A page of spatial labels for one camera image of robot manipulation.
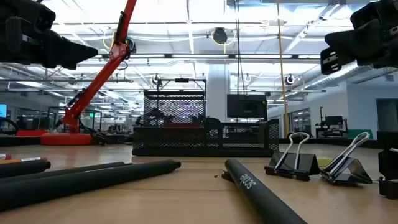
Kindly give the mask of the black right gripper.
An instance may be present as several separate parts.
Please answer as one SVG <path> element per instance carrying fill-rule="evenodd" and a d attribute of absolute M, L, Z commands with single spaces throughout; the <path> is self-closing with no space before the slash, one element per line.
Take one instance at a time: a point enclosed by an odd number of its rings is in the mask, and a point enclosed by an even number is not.
<path fill-rule="evenodd" d="M 325 36 L 329 47 L 320 52 L 321 73 L 329 75 L 356 62 L 373 68 L 397 67 L 397 1 L 370 2 L 354 12 L 352 30 Z"/>

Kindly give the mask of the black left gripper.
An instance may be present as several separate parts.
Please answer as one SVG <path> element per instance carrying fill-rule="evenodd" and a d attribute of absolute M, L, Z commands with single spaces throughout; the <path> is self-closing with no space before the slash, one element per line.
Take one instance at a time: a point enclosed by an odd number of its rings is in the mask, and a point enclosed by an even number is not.
<path fill-rule="evenodd" d="M 40 1 L 1 0 L 1 62 L 40 63 L 46 68 L 75 70 L 98 50 L 61 37 L 50 30 L 55 13 Z"/>

